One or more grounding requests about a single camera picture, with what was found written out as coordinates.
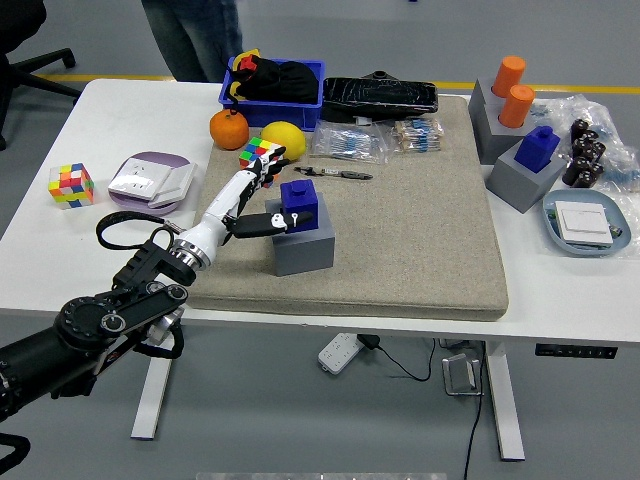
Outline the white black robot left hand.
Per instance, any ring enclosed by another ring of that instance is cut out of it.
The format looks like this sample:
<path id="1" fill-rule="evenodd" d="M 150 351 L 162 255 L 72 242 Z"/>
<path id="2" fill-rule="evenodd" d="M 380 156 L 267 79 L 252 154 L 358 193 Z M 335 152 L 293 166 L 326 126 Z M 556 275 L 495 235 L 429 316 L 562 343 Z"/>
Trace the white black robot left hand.
<path id="1" fill-rule="evenodd" d="M 289 161 L 283 158 L 285 148 L 277 146 L 236 172 L 204 212 L 201 221 L 182 232 L 170 252 L 194 270 L 213 263 L 217 249 L 230 236 L 255 238 L 288 232 L 314 219 L 312 212 L 259 213 L 243 216 L 246 203 L 253 194 L 274 178 Z"/>

